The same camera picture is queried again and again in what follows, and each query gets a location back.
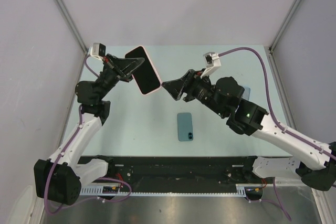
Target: white smartphone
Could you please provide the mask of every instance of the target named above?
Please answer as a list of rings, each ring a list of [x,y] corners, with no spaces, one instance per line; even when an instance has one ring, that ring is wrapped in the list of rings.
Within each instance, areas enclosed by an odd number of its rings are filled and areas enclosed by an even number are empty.
[[[151,94],[161,87],[161,79],[143,46],[138,46],[128,52],[125,58],[144,58],[144,63],[133,73],[140,92],[143,95]]]

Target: red wire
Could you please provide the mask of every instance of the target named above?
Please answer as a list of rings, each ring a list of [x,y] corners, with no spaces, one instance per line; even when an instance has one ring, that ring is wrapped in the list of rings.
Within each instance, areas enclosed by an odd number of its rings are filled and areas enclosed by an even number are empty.
[[[121,181],[124,181],[124,180],[122,179],[120,173],[117,173],[116,176],[117,176]]]
[[[265,184],[262,188],[265,188],[267,186],[267,181],[264,178],[261,180],[262,180],[262,183]]]

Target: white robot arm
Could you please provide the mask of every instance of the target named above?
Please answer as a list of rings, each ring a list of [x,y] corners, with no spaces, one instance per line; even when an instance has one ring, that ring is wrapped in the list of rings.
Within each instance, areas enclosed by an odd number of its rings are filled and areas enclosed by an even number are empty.
[[[70,137],[47,160],[39,159],[34,166],[37,196],[72,205],[83,186],[105,176],[114,169],[113,159],[98,156],[77,167],[78,161],[94,134],[103,126],[110,112],[105,95],[119,82],[132,80],[132,73],[144,59],[119,59],[105,54],[106,47],[93,44],[89,53],[103,62],[96,81],[80,81],[75,88],[79,108],[79,123]]]
[[[336,145],[309,138],[278,122],[271,107],[269,113],[243,99],[244,88],[233,77],[220,78],[216,84],[211,84],[209,75],[221,66],[219,57],[238,50],[249,50],[258,56],[268,86],[261,56],[251,48],[236,48],[222,54],[205,54],[205,69],[189,70],[180,79],[162,83],[162,87],[174,100],[179,100],[186,93],[185,102],[197,99],[222,119],[228,118],[226,124],[237,134],[265,140],[293,155],[288,158],[256,158],[252,172],[258,177],[300,179],[314,189],[329,190],[336,181]]]

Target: purple cable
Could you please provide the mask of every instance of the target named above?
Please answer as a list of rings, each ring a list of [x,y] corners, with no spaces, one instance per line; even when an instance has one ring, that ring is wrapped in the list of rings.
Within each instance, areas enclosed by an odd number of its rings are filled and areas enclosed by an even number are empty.
[[[78,108],[78,112],[79,112],[79,124],[78,124],[78,127],[77,127],[76,131],[74,132],[74,134],[71,136],[70,140],[67,142],[67,144],[61,150],[61,153],[65,152],[65,150],[69,147],[69,145],[75,139],[75,137],[77,136],[77,134],[78,134],[78,132],[80,130],[79,126],[82,124],[82,119],[83,119],[82,118],[82,113],[81,113],[81,105]],[[56,168],[56,165],[58,164],[58,162],[61,159],[61,157],[62,157],[62,155],[58,154],[56,160],[52,164],[52,167],[51,167],[50,172],[49,172],[48,177],[47,177],[46,187],[44,189],[44,207],[46,209],[46,212],[48,214],[50,214],[50,215],[57,214],[62,209],[62,207],[63,207],[63,204],[62,204],[54,212],[51,212],[50,209],[49,209],[49,206],[48,206],[48,192],[49,192],[49,185],[50,185],[51,177],[52,177],[52,175],[54,173],[54,170]]]
[[[272,108],[272,105],[271,105],[271,99],[270,99],[270,95],[269,95],[269,88],[268,88],[268,78],[267,78],[267,72],[266,72],[266,67],[265,67],[265,64],[264,64],[264,61],[263,59],[261,58],[260,54],[250,48],[250,47],[238,47],[238,48],[235,48],[235,49],[232,49],[232,50],[229,50],[229,51],[226,51],[226,52],[222,52],[221,54],[218,54],[219,57],[221,56],[224,56],[224,55],[228,55],[228,54],[231,54],[232,52],[236,52],[236,51],[240,51],[240,50],[247,50],[247,51],[251,51],[253,52],[259,59],[260,63],[261,63],[261,66],[262,66],[262,71],[264,72],[264,78],[265,78],[265,88],[266,88],[266,98],[267,98],[267,104],[268,104],[268,107],[269,107],[269,112],[270,112],[270,115],[274,121],[274,123],[282,130],[284,131],[285,130],[285,127],[283,127],[279,121],[277,120],[275,114],[274,114],[274,111],[273,111],[273,108]],[[310,145],[311,147],[317,149],[319,152],[323,152],[323,154],[326,154],[327,156],[329,156],[330,158],[332,158],[333,160],[336,161],[336,156],[326,152],[325,150],[323,150],[321,147],[309,142],[308,140],[304,139],[303,137],[297,135],[296,133],[294,132],[291,132],[291,131],[285,131],[285,133],[295,137],[296,139]]]
[[[75,137],[77,136],[78,132],[80,131],[80,125],[82,124],[82,121],[83,121],[83,118],[82,118],[82,114],[81,114],[81,105],[79,106],[79,109],[78,109],[78,112],[79,112],[79,124],[78,124],[78,127],[76,129],[76,131],[74,132],[74,134],[71,136],[70,140],[67,142],[67,144],[63,147],[63,149],[61,150],[61,152],[65,152],[66,149],[69,147],[69,145],[71,144],[71,142],[75,139]],[[54,170],[56,168],[56,165],[58,164],[59,160],[61,159],[62,155],[59,154],[55,160],[55,162],[53,163],[51,169],[50,169],[50,172],[48,174],[48,177],[47,177],[47,182],[46,182],[46,187],[45,187],[45,190],[44,190],[44,206],[45,206],[45,209],[46,209],[46,212],[49,214],[49,215],[55,215],[57,214],[59,211],[61,211],[62,209],[67,209],[69,207],[73,207],[75,205],[78,205],[84,201],[87,201],[87,200],[91,200],[91,199],[97,199],[97,197],[90,197],[90,198],[86,198],[86,199],[83,199],[71,206],[64,206],[63,204],[61,204],[60,206],[56,207],[54,205],[52,205],[53,207],[57,208],[55,211],[51,211],[49,209],[49,206],[48,206],[48,192],[49,192],[49,185],[50,185],[50,181],[51,181],[51,177],[54,173]],[[118,180],[118,179],[114,179],[114,178],[98,178],[100,180],[109,180],[109,181],[113,181],[113,182],[117,182],[117,183],[122,183],[124,185],[126,185],[128,188],[129,188],[129,193],[121,198],[121,199],[117,199],[117,200],[107,200],[105,199],[105,201],[108,201],[108,202],[121,202],[121,201],[124,201],[126,200],[132,193],[132,188],[131,186],[125,182],[125,181],[122,181],[122,180]]]
[[[86,66],[86,68],[87,68],[91,73],[93,73],[93,74],[98,78],[99,75],[98,75],[96,72],[94,72],[94,70],[93,70],[92,68],[90,68],[89,65],[88,65],[88,63],[87,63],[87,60],[88,60],[89,57],[90,57],[89,55],[86,55],[86,56],[85,56],[85,59],[84,59],[84,65]]]
[[[283,210],[284,214],[286,215],[287,219],[289,221],[292,221],[292,218],[290,217],[290,215],[287,213],[287,211],[285,210],[285,208],[283,207],[283,204],[282,204],[282,201],[280,199],[280,196],[278,194],[278,189],[275,185],[275,177],[273,178],[273,188],[274,188],[274,192],[275,192],[275,195],[277,196],[277,199],[279,201],[279,204],[280,204],[280,208]]]
[[[278,190],[277,190],[277,187],[275,185],[275,178],[273,178],[273,188],[274,188],[275,195],[277,196],[277,199],[279,201],[279,204],[276,203],[274,200],[270,200],[270,199],[250,200],[247,196],[246,196],[246,199],[248,200],[249,203],[259,203],[259,202],[268,202],[268,203],[271,203],[271,204],[275,205],[276,207],[280,208],[282,210],[282,212],[284,212],[286,218],[289,221],[292,221],[291,216],[289,215],[289,213],[283,207],[281,199],[280,199],[280,197],[278,195]]]
[[[127,198],[129,198],[129,197],[131,196],[132,188],[131,188],[131,186],[130,186],[127,182],[125,182],[125,181],[118,180],[118,179],[114,179],[114,178],[98,178],[97,180],[109,180],[109,181],[113,181],[113,182],[117,182],[117,183],[124,184],[124,185],[126,185],[126,186],[128,187],[129,192],[128,192],[128,194],[127,194],[125,197],[123,197],[123,198],[121,198],[121,199],[115,199],[115,200],[113,200],[113,199],[103,199],[103,198],[96,197],[96,196],[94,196],[94,197],[89,197],[89,198],[85,198],[85,199],[83,199],[83,200],[81,200],[81,201],[79,201],[79,202],[76,202],[75,204],[73,204],[73,205],[71,205],[71,206],[62,206],[62,209],[67,209],[67,208],[70,208],[70,207],[74,207],[74,206],[76,206],[76,205],[78,205],[78,204],[81,204],[81,203],[83,203],[83,202],[85,202],[85,201],[93,200],[93,199],[99,199],[99,200],[101,200],[101,201],[104,201],[104,200],[105,200],[105,201],[108,201],[108,202],[122,202],[122,201],[126,200]],[[54,207],[54,208],[59,208],[59,207],[60,207],[60,206],[55,206],[55,205],[53,205],[53,204],[51,204],[51,205],[52,205],[52,207]]]

